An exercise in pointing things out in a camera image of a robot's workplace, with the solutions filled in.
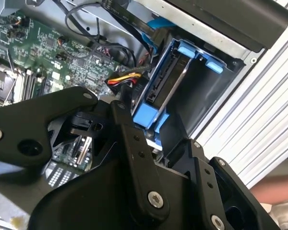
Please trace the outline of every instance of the black mounting arm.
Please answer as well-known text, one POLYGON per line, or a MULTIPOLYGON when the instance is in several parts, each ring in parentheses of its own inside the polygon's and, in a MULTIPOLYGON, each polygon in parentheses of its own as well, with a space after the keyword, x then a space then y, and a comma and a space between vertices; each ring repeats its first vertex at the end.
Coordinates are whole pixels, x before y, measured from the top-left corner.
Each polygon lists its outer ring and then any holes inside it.
MULTIPOLYGON (((163 140, 170 167, 156 165, 124 90, 111 103, 73 87, 0 108, 0 181, 8 184, 34 184, 52 150, 79 135, 94 139, 92 170, 41 199, 29 230, 279 229, 226 162, 209 162, 197 142, 163 140)), ((166 126, 177 125, 165 123, 161 136, 166 126)))

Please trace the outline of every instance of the motherboard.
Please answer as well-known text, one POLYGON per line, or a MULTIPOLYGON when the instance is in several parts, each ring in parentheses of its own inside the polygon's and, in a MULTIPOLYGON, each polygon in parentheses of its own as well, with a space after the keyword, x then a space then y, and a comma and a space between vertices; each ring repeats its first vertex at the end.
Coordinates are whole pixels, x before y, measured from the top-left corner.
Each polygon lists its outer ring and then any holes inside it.
MULTIPOLYGON (((98 97, 111 95, 105 79, 114 71, 127 69, 100 47, 92 50, 21 12, 0 18, 0 66, 12 70, 12 65, 24 79, 22 100, 72 86, 86 87, 98 97), (22 23, 10 25, 15 19, 22 23)), ((4 100, 13 79, 5 70, 1 75, 0 92, 5 94, 0 94, 0 100, 4 100)), ((55 150, 53 160, 85 172, 92 164, 91 142, 91 138, 79 137, 74 143, 55 150)))
POLYGON ((21 12, 0 18, 0 23, 8 23, 15 17, 21 18, 23 23, 0 26, 0 59, 8 61, 9 50, 16 66, 29 70, 29 74, 38 74, 39 78, 34 83, 34 96, 75 85, 87 87, 97 96, 111 94, 104 80, 113 71, 124 70, 124 66, 98 49, 92 52, 86 45, 65 38, 21 12), (60 38, 66 40, 62 45, 64 50, 58 43, 60 38), (66 55, 66 51, 75 58, 66 55))

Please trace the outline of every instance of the chip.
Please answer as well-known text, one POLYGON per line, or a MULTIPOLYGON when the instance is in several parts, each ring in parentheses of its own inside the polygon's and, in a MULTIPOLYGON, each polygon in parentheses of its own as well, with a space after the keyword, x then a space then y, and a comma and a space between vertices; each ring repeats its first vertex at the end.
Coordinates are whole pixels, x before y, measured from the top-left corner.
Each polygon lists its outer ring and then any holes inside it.
POLYGON ((51 39, 50 37, 47 38, 46 44, 50 47, 53 47, 54 45, 54 40, 51 39))
POLYGON ((78 60, 78 66, 83 67, 84 65, 85 65, 85 60, 84 59, 78 60))

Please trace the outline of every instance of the silver metal panel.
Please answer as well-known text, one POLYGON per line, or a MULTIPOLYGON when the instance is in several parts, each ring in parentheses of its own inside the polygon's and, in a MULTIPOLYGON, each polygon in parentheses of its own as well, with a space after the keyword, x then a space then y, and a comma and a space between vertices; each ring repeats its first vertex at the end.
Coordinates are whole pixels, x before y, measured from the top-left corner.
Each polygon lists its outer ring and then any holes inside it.
POLYGON ((288 157, 288 28, 197 141, 249 188, 288 157))
POLYGON ((8 16, 21 9, 25 0, 0 0, 0 16, 8 16))
POLYGON ((135 1, 234 58, 242 58, 249 52, 247 48, 163 0, 135 1))

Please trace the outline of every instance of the green circuit board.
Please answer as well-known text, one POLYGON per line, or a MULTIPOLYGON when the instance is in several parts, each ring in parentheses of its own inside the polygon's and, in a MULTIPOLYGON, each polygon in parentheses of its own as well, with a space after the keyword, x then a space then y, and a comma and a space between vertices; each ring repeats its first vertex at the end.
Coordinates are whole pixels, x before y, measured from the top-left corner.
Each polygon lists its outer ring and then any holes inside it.
MULTIPOLYGON (((15 21, 17 17, 25 18, 17 12, 0 18, 0 23, 15 21)), ((39 72, 42 80, 47 82, 41 94, 75 85, 87 87, 97 96, 111 94, 104 80, 113 71, 125 70, 124 66, 98 51, 84 59, 67 57, 58 44, 62 34, 38 21, 26 20, 27 26, 0 26, 0 58, 8 61, 8 49, 16 66, 39 72)), ((87 56, 91 52, 85 45, 71 39, 63 45, 75 57, 87 56)), ((35 91, 41 85, 41 81, 37 82, 35 91)))

